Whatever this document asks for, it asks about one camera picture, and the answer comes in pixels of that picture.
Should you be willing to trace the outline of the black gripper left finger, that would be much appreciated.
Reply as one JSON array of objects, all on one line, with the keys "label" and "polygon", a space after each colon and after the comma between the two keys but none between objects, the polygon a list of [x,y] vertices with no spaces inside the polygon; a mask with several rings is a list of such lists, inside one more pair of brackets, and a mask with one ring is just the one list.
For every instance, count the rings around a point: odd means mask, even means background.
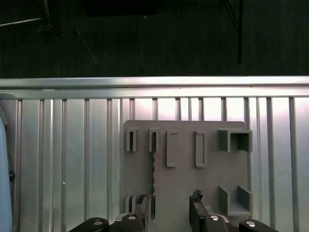
[{"label": "black gripper left finger", "polygon": [[71,232],[144,232],[147,229],[148,197],[146,194],[130,196],[128,213],[119,214],[114,223],[105,218],[92,217],[77,225]]}]

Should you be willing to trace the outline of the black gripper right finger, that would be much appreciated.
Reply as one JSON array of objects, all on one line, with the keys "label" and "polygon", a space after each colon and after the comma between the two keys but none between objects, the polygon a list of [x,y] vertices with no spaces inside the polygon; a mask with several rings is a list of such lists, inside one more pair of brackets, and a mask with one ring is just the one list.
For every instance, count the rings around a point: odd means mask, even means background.
[{"label": "black gripper right finger", "polygon": [[200,190],[195,189],[189,197],[189,222],[194,232],[274,232],[275,229],[253,219],[243,220],[238,226],[223,215],[210,214],[201,201]]}]

